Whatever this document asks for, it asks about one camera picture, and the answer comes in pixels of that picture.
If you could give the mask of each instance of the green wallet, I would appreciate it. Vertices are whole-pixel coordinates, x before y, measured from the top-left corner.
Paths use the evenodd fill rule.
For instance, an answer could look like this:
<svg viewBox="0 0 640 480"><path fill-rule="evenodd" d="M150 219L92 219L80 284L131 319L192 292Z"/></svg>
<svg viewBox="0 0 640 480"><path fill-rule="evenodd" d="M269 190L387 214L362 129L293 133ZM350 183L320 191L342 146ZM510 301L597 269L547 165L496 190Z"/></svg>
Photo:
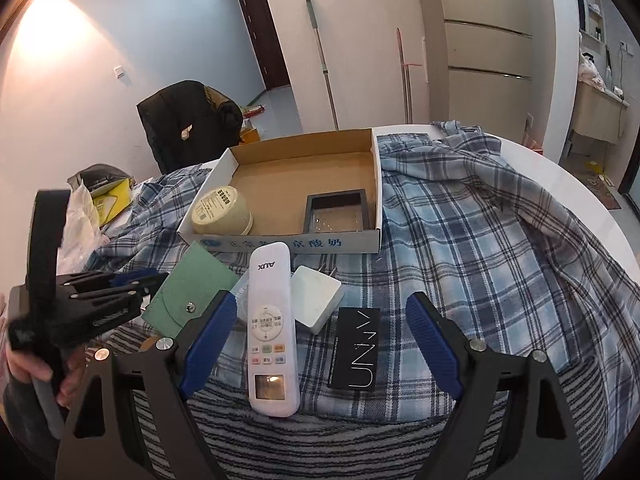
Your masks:
<svg viewBox="0 0 640 480"><path fill-rule="evenodd" d="M164 280L142 319L175 338L188 320L202 315L220 290L231 290L238 280L236 273L195 243Z"/></svg>

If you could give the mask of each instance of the round container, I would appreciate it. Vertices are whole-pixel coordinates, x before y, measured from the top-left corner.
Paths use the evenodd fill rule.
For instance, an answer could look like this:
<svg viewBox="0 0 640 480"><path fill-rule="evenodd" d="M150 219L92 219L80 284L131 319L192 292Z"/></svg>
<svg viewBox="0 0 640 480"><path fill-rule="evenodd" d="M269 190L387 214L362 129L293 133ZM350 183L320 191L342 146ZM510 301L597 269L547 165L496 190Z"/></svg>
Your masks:
<svg viewBox="0 0 640 480"><path fill-rule="evenodd" d="M191 221L200 235L246 235L254 225L244 197L231 186L218 187L198 200Z"/></svg>

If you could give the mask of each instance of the human hand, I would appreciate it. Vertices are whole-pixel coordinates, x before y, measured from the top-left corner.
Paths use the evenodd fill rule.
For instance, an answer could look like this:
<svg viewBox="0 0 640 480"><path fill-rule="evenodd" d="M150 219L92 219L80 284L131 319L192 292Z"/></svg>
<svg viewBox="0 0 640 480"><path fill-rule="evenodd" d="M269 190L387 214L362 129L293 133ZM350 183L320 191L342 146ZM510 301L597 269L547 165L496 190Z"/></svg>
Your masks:
<svg viewBox="0 0 640 480"><path fill-rule="evenodd" d="M79 346L66 360L68 373L60 384L60 391L56 396L56 402L64 408L68 408L74 401L78 386L84 377L86 370L84 350L84 345ZM31 377L48 382L53 375L49 365L42 359L28 352L13 351L9 343L6 345L6 360L11 375L21 383L30 383Z"/></svg>
<svg viewBox="0 0 640 480"><path fill-rule="evenodd" d="M4 294L0 292L0 334L2 333L2 329L4 328L5 317L2 314L4 314L5 309L6 301L4 300Z"/></svg>

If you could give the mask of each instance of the black card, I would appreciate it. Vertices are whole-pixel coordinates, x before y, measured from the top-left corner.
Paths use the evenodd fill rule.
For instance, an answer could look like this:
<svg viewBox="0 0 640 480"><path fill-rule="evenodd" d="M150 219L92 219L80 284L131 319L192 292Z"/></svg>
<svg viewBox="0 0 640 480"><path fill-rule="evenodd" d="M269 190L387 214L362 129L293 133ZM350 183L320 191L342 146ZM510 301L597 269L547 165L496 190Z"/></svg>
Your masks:
<svg viewBox="0 0 640 480"><path fill-rule="evenodd" d="M373 391L378 369L379 308L341 307L329 387Z"/></svg>

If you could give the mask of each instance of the cardboard box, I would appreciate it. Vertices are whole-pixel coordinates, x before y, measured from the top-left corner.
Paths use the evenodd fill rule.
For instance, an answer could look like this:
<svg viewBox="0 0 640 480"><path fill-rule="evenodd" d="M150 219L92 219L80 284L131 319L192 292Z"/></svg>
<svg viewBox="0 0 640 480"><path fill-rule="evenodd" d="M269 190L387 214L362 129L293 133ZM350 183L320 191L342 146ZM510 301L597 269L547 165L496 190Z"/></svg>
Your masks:
<svg viewBox="0 0 640 480"><path fill-rule="evenodd" d="M209 191L233 186L254 216L247 236L199 235L191 211ZM306 197L365 189L370 229L303 234ZM251 252L284 242L292 253L377 253L382 236L382 182L378 142L371 129L323 132L235 146L223 153L178 228L189 244L212 252Z"/></svg>

